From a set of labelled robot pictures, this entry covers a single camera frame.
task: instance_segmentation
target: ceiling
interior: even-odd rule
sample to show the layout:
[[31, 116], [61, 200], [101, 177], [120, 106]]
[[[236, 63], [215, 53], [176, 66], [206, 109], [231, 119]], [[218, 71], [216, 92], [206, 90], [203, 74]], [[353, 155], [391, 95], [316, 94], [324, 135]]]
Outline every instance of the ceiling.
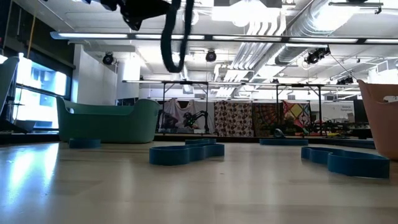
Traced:
[[[81, 1], [49, 0], [14, 0], [23, 8], [62, 32], [132, 32], [124, 23], [119, 12], [109, 12], [101, 4], [96, 2], [91, 5]], [[211, 7], [207, 2], [202, 6], [197, 5], [199, 20], [193, 26], [194, 34], [246, 34], [248, 27], [237, 27], [232, 22], [213, 21], [211, 19]], [[295, 0], [296, 7], [287, 12], [287, 24], [298, 14], [310, 0]], [[177, 19], [175, 33], [183, 32], [182, 13]], [[332, 33], [336, 37], [398, 37], [398, 9], [385, 8], [382, 13], [375, 15], [374, 9], [362, 9], [352, 16], [347, 23]], [[165, 17], [160, 16], [144, 21], [140, 32], [156, 33], [162, 32]], [[134, 45], [145, 60], [145, 77], [156, 77], [156, 75], [168, 75], [160, 54], [160, 43], [158, 41], [144, 40], [91, 40], [91, 45], [97, 45], [99, 49], [104, 45]], [[210, 72], [214, 70], [215, 63], [207, 63], [204, 60], [208, 49], [215, 49], [219, 62], [231, 62], [239, 51], [240, 43], [235, 42], [190, 42], [190, 54], [194, 59], [186, 63], [188, 70]], [[310, 68], [303, 67], [303, 58], [298, 58], [293, 63], [298, 67], [287, 67], [281, 71], [284, 76], [280, 82], [297, 83], [305, 82], [310, 78], [311, 82], [326, 83], [330, 77], [345, 70], [354, 68], [354, 75], [366, 77], [367, 69], [383, 61], [384, 58], [397, 57], [397, 46], [361, 46], [361, 45], [331, 45], [331, 54], [317, 65]], [[100, 50], [94, 56], [101, 58], [104, 52]]]

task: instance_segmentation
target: patterned fabric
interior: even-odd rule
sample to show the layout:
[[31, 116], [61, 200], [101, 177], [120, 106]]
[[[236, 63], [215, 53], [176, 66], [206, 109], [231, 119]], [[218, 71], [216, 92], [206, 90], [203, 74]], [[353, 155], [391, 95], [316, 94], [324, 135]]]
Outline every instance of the patterned fabric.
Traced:
[[294, 119], [294, 125], [304, 128], [310, 124], [309, 103], [288, 103], [284, 101], [284, 117]]
[[215, 129], [221, 137], [252, 137], [250, 103], [215, 103]]
[[252, 112], [255, 137], [268, 137], [271, 134], [271, 126], [278, 122], [276, 104], [253, 103]]

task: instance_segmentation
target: blue foam barrier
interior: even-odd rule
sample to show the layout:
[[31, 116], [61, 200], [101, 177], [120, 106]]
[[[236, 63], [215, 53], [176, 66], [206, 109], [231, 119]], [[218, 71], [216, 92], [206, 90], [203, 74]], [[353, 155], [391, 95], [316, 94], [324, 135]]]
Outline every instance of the blue foam barrier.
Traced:
[[209, 157], [224, 156], [223, 144], [186, 144], [184, 146], [160, 146], [149, 149], [149, 163], [177, 166]]
[[307, 139], [260, 139], [264, 146], [307, 146]]
[[216, 144], [216, 139], [189, 139], [185, 140], [185, 144]]
[[389, 178], [390, 160], [363, 152], [324, 147], [302, 147], [301, 158], [328, 166], [330, 172], [355, 177]]
[[70, 149], [94, 149], [101, 147], [100, 139], [70, 139]]

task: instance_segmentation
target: security camera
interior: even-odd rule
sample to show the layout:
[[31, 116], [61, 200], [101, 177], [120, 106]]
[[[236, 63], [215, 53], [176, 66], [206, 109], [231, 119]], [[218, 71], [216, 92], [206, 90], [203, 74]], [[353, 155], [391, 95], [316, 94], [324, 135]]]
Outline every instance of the security camera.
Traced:
[[207, 62], [215, 62], [216, 59], [217, 59], [217, 55], [216, 55], [216, 52], [214, 50], [207, 51], [207, 54], [206, 54], [206, 61]]
[[114, 62], [113, 53], [106, 52], [104, 58], [102, 59], [102, 62], [104, 63], [104, 65], [112, 65], [112, 63]]

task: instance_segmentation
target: wooden floor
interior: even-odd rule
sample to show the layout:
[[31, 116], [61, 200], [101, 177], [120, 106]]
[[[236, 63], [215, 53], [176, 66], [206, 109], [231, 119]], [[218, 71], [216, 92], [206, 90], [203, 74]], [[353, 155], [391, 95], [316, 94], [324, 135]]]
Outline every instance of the wooden floor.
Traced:
[[391, 180], [347, 177], [302, 161], [299, 147], [259, 144], [226, 144], [224, 159], [187, 166], [148, 163], [151, 146], [170, 144], [181, 143], [0, 147], [0, 223], [398, 223], [395, 164]]

